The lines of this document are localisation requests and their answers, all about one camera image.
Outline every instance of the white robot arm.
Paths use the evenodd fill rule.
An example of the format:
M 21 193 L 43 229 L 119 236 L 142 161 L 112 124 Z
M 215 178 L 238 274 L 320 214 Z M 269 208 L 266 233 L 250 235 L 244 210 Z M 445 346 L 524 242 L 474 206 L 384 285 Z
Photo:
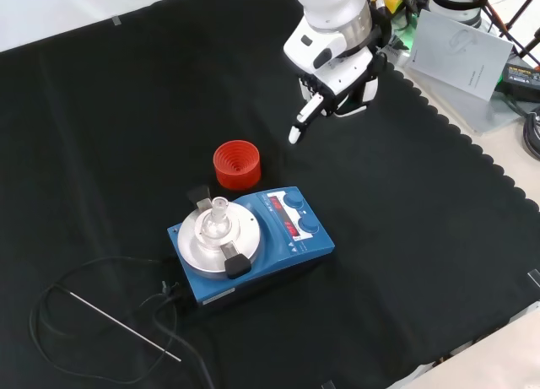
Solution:
M 292 144 L 319 114 L 346 116 L 365 109 L 377 89 L 373 45 L 384 37 L 379 26 L 374 30 L 369 0 L 299 2 L 304 17 L 283 48 L 298 68 L 307 101 L 291 128 Z M 384 16 L 382 0 L 377 7 Z

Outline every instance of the cable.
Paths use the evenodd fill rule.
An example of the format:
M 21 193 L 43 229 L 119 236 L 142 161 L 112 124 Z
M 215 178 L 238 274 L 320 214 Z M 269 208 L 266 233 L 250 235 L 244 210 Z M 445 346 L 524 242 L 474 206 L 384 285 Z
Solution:
M 118 262 L 135 262 L 135 263 L 141 263 L 143 265 L 160 265 L 160 264 L 163 264 L 164 262 L 167 262 L 168 259 L 162 261 L 162 260 L 139 259 L 139 258 L 133 258 L 133 257 L 103 257 L 103 258 L 97 258 L 97 259 L 94 259 L 92 261 L 86 262 L 83 265 L 81 265 L 79 267 L 76 267 L 76 268 L 73 268 L 70 271 L 64 273 L 56 282 L 51 284 L 49 287 L 47 287 L 45 290 L 43 290 L 40 293 L 40 295 L 39 295 L 37 301 L 35 302 L 34 306 L 30 309 L 30 314 L 29 314 L 30 338 L 32 340 L 32 343 L 35 345 L 36 349 L 40 353 L 41 357 L 49 365 L 51 365 L 53 368 L 55 368 L 56 370 L 60 370 L 64 374 L 71 375 L 71 376 L 77 376 L 77 377 L 85 378 L 85 379 L 96 379 L 96 380 L 108 381 L 108 382 L 111 382 L 111 383 L 116 383 L 118 385 L 133 385 L 135 383 L 138 383 L 138 382 L 144 380 L 146 377 L 148 377 L 152 373 L 152 371 L 158 366 L 159 362 L 165 356 L 165 351 L 168 351 L 170 346 L 172 345 L 172 341 L 173 341 L 172 338 L 170 338 L 169 341 L 167 342 L 167 344 L 165 346 L 165 351 L 149 366 L 149 368 L 142 375 L 140 375 L 137 378 L 127 380 L 127 381 L 120 381 L 120 380 L 113 379 L 113 378 L 110 378 L 110 377 L 107 377 L 107 376 L 86 374 L 86 373 L 72 371 L 72 370 L 68 370 L 66 368 L 63 368 L 62 366 L 55 363 L 51 359 L 49 354 L 47 354 L 47 352 L 45 351 L 45 349 L 41 345 L 41 341 L 40 341 L 40 331 L 39 331 L 40 321 L 41 321 L 40 313 L 41 313 L 42 307 L 44 305 L 46 305 L 46 300 L 48 299 L 49 294 L 54 289 L 59 289 L 62 292 L 66 292 L 67 290 L 61 285 L 61 282 L 64 279 L 68 278 L 69 276 L 73 275 L 74 273 L 79 272 L 79 271 L 81 271 L 81 270 L 83 270 L 83 269 L 85 269 L 87 267 L 94 266 L 96 264 L 101 264 L 101 263 L 104 263 L 104 262 L 115 262 L 115 261 L 118 261 Z M 156 297 L 156 295 L 152 295 L 149 298 L 147 298 L 143 303 L 141 303 L 139 308 L 141 306 L 143 306 L 145 303 L 147 303 L 149 300 L 153 299 L 154 297 Z M 177 314 L 176 314 L 176 311 L 175 311 L 175 314 L 174 314 L 174 329 L 176 329 L 176 325 L 177 325 Z M 59 333 L 61 335 L 66 335 L 65 333 L 57 330 L 54 327 L 52 328 L 52 331 L 54 333 Z
M 499 29 L 511 42 L 516 44 L 520 49 L 522 49 L 536 64 L 540 65 L 540 61 L 538 61 L 525 47 L 521 45 L 519 41 L 516 40 L 514 36 L 512 36 L 509 31 L 506 29 L 505 23 L 502 21 L 500 16 L 497 14 L 493 6 L 489 3 L 489 0 L 484 0 L 485 6 L 482 7 L 482 10 L 486 15 L 488 15 L 489 20 Z
M 146 305 L 148 302 L 150 302 L 153 299 L 163 297 L 164 294 L 153 294 L 152 296 L 149 296 L 146 300 L 144 300 L 143 303 L 141 303 L 134 311 L 129 311 L 125 316 L 119 317 L 117 320 L 125 322 L 127 319 L 134 317 L 137 315 Z M 54 327 L 49 320 L 49 311 L 46 307 L 46 302 L 43 300 L 41 302 L 41 309 L 40 309 L 40 322 L 45 326 L 48 330 L 50 330 L 52 333 L 56 334 L 57 336 L 61 336 L 62 338 L 70 338 L 70 339 L 77 339 L 81 340 L 84 338 L 87 339 L 95 339 L 96 336 L 99 336 L 101 334 L 104 334 L 108 332 L 109 330 L 116 328 L 114 324 L 107 325 L 106 327 L 103 327 L 99 330 L 93 331 L 93 332 L 85 332 L 83 334 L 71 334 L 68 332 L 63 332 L 62 330 Z
M 415 5 L 410 3 L 408 0 L 402 0 L 402 2 L 405 5 L 405 8 L 408 8 L 413 14 L 418 15 L 419 11 L 418 11 L 418 9 L 416 8 Z
M 514 99 L 514 97 L 510 95 L 505 95 L 504 101 L 510 109 L 512 109 L 516 114 L 525 119 L 525 123 L 523 125 L 523 142 L 525 143 L 531 154 L 536 159 L 540 160 L 540 149 L 533 145 L 540 144 L 540 135 L 537 132 L 537 127 L 539 126 L 539 124 L 535 121 L 535 118 L 537 117 L 536 112 L 532 112 L 532 114 L 527 113 L 517 104 L 517 101 Z
M 411 16 L 410 16 L 410 13 L 407 10 L 405 10 L 405 22 L 406 22 L 405 26 L 403 26 L 402 28 L 397 28 L 397 29 L 395 29 L 395 31 L 396 32 L 401 32 L 401 31 L 406 30 L 410 26 L 410 24 L 411 24 Z
M 523 5 L 521 5 L 521 7 L 518 9 L 518 11 L 516 12 L 516 14 L 512 17 L 512 19 L 510 19 L 510 22 L 508 22 L 508 24 L 506 24 L 506 28 L 508 30 L 510 30 L 512 28 L 512 26 L 514 26 L 514 23 L 521 17 L 521 15 L 525 12 L 525 10 L 527 8 L 529 8 L 529 6 L 531 5 L 533 0 L 526 0 Z
M 180 299 L 180 296 L 171 296 L 167 300 L 165 300 L 161 305 L 158 306 L 158 308 L 155 310 L 154 315 L 152 316 L 152 320 L 154 321 L 155 326 L 164 334 L 170 337 L 170 339 L 176 340 L 178 343 L 180 343 L 184 348 L 186 348 L 195 358 L 195 360 L 198 362 L 198 367 L 202 372 L 202 376 L 204 380 L 206 381 L 208 389 L 215 389 L 215 385 L 212 381 L 212 377 L 210 376 L 210 373 L 208 372 L 208 367 L 204 363 L 203 357 L 198 353 L 196 349 L 192 347 L 189 342 L 187 342 L 184 338 L 180 337 L 176 334 L 175 331 L 171 331 L 169 328 L 164 326 L 159 320 L 158 320 L 158 314 L 169 304 L 173 303 Z

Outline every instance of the red led display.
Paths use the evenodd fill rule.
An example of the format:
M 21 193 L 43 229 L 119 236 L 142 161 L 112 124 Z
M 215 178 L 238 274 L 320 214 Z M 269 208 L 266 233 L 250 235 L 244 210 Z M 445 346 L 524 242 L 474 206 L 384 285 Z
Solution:
M 281 220 L 283 220 L 283 224 L 285 225 L 285 228 L 289 232 L 290 235 L 293 237 L 298 237 L 300 235 L 299 231 L 294 227 L 293 222 L 291 221 L 290 217 L 287 215 L 287 212 L 285 212 L 285 208 L 279 201 L 278 197 L 269 197 L 270 202 L 272 202 L 272 205 L 276 208 L 276 212 L 278 213 Z
M 283 210 L 284 207 L 281 206 L 281 203 L 279 202 L 279 199 L 277 199 L 276 197 L 270 197 L 270 200 L 272 201 L 272 205 L 277 209 L 277 210 Z
M 294 225 L 292 223 L 290 223 L 288 220 L 285 220 L 285 227 L 287 228 L 287 230 L 289 231 L 290 235 L 292 235 L 293 237 L 297 237 L 299 236 L 300 234 L 298 233 L 298 230 L 294 227 Z

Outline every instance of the white table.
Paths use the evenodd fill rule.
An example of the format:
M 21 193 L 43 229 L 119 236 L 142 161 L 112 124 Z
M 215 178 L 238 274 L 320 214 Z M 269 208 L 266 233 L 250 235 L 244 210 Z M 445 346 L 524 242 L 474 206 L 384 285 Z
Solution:
M 127 14 L 161 0 L 0 0 L 0 51 Z
M 540 311 L 495 332 L 403 389 L 540 389 Z

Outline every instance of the black cloth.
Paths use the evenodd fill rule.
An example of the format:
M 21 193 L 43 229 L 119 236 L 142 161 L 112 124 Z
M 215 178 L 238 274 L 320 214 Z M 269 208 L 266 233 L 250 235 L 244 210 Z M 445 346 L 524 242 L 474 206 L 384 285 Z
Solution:
M 287 145 L 303 100 L 282 47 L 301 14 L 295 0 L 166 0 L 0 56 L 3 386 L 113 387 L 50 368 L 30 307 L 89 259 L 173 257 L 166 228 L 189 213 L 189 189 L 238 196 L 212 165 L 235 138 L 261 152 L 255 190 L 297 186 L 336 250 L 257 297 L 182 318 L 219 387 L 384 388 L 537 298 L 537 205 L 401 74 L 382 74 L 367 111 Z M 122 316 L 162 280 L 181 281 L 179 265 L 104 266 L 67 284 Z M 42 330 L 71 369 L 128 378 L 158 356 L 60 294 L 50 308 L 64 330 L 100 330 Z M 128 322 L 165 342 L 149 312 Z M 184 365 L 166 359 L 136 387 L 201 387 L 174 351 Z

